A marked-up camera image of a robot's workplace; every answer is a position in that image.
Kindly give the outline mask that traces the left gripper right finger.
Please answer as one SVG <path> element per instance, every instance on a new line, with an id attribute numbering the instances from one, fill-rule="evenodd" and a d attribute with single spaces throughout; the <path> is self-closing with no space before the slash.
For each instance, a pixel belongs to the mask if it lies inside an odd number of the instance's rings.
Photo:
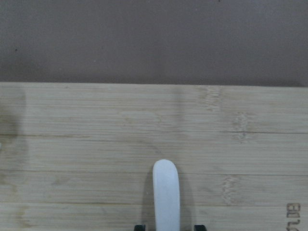
<path id="1" fill-rule="evenodd" d="M 194 225 L 194 231 L 205 231 L 205 225 L 203 224 Z"/>

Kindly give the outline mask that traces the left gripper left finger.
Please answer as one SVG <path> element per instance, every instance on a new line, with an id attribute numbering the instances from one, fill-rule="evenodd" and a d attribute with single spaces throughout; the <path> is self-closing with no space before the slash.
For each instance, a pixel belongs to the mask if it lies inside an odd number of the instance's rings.
<path id="1" fill-rule="evenodd" d="M 134 231 L 146 231 L 145 224 L 137 224 L 134 226 Z"/>

